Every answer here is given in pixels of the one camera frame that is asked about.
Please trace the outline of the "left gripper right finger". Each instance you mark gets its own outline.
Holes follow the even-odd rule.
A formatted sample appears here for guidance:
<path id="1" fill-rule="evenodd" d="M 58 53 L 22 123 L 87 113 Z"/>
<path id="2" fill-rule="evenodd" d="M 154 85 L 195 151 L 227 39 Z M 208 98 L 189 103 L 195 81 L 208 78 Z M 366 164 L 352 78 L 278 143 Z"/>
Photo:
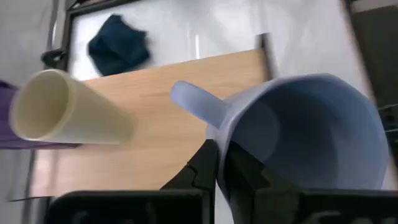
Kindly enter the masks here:
<path id="1" fill-rule="evenodd" d="M 397 223 L 397 192 L 305 189 L 231 142 L 224 164 L 235 223 Z"/>

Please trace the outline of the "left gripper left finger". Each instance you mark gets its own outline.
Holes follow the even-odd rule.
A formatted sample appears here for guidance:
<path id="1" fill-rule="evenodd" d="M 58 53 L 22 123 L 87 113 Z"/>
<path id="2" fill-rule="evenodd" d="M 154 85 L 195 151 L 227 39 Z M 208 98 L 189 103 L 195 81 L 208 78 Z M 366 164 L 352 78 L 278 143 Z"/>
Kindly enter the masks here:
<path id="1" fill-rule="evenodd" d="M 47 224 L 213 223 L 218 146 L 207 139 L 159 190 L 74 191 L 47 210 Z"/>

